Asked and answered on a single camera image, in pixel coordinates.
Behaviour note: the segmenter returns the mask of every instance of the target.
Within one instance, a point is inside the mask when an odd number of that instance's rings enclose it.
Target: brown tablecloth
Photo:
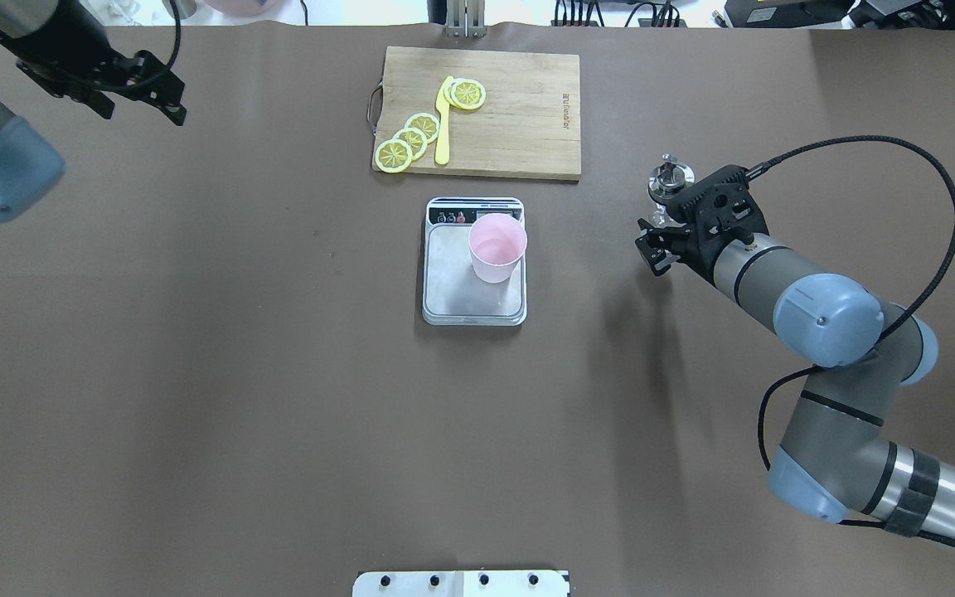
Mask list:
[[[387,45],[579,53],[580,183],[372,172]],[[579,597],[955,594],[955,553],[773,497],[755,411],[807,363],[633,248],[664,151],[702,175],[887,133],[955,177],[955,32],[262,23],[186,29],[176,71],[186,126],[124,99],[106,122],[0,49],[0,99],[69,163],[0,226],[0,595],[347,596],[360,570],[481,566],[569,570]],[[754,195],[900,303],[948,241],[947,193],[899,148],[795,158]],[[526,204],[520,328],[422,321],[436,196]],[[955,464],[955,265],[921,317],[941,362],[885,432]]]

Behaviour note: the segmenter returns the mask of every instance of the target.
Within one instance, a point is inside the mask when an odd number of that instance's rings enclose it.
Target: white background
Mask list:
[[[162,0],[81,0],[105,24],[136,24],[136,26],[169,26],[170,12],[164,10]],[[310,24],[408,24],[427,22],[425,0],[306,0]],[[276,7],[255,18],[228,17],[197,0],[197,12],[186,24],[241,24],[254,20],[273,19],[278,22],[302,24],[303,11],[299,0],[277,0]],[[621,27],[632,11],[625,2],[599,4],[607,27]],[[724,0],[678,0],[674,5],[686,20],[688,27],[716,27],[711,14],[723,11]],[[555,11],[554,0],[486,0],[485,23],[523,22],[550,24]],[[649,7],[641,8],[637,17],[649,17]],[[637,25],[636,19],[630,27]],[[828,26],[837,29],[839,26]]]

